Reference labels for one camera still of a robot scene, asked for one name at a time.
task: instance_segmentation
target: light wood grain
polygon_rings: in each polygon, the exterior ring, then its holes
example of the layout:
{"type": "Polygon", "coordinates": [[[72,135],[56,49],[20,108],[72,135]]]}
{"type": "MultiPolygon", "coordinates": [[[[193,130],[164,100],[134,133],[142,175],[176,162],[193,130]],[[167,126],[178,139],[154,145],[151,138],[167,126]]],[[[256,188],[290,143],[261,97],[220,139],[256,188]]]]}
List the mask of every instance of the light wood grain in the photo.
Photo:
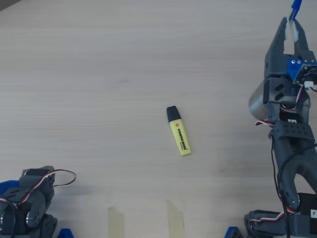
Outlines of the light wood grain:
{"type": "MultiPolygon", "coordinates": [[[[0,12],[0,181],[44,165],[75,171],[49,213],[76,238],[107,237],[109,207],[126,238],[168,238],[167,200],[186,238],[280,211],[269,128],[253,126],[247,104],[291,2],[23,0],[0,12]],[[173,105],[193,151],[184,158],[173,105]]],[[[316,8],[306,0],[298,15],[315,51],[316,8]]],[[[312,105],[316,133],[316,95],[312,105]]]]}

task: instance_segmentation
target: yellow highlighter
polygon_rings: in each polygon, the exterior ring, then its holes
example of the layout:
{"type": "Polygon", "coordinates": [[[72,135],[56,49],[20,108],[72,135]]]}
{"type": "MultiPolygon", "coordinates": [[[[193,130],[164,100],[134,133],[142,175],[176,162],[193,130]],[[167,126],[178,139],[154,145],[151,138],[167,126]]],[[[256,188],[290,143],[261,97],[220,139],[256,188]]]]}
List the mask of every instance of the yellow highlighter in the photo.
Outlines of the yellow highlighter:
{"type": "Polygon", "coordinates": [[[190,155],[192,151],[190,150],[183,121],[175,106],[167,108],[167,118],[180,155],[190,155]]]}

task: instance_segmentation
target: black cap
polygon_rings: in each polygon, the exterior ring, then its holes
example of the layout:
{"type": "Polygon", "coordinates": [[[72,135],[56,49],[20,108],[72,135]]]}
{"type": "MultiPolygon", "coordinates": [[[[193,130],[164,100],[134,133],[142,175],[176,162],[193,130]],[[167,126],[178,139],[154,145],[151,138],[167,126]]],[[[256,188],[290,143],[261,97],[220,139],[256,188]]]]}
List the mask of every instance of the black cap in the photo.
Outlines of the black cap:
{"type": "Polygon", "coordinates": [[[180,114],[175,106],[167,108],[167,118],[168,122],[181,119],[180,114]]]}

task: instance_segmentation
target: tape strip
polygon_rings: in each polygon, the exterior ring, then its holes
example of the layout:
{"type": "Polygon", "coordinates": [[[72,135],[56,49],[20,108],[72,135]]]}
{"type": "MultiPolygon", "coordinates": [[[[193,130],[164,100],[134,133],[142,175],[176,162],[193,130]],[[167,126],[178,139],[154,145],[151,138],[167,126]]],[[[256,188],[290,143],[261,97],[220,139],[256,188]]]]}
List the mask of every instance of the tape strip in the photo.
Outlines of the tape strip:
{"type": "Polygon", "coordinates": [[[167,201],[169,238],[184,238],[184,214],[167,201]]]}
{"type": "Polygon", "coordinates": [[[108,208],[108,238],[124,238],[124,215],[108,208]]]}

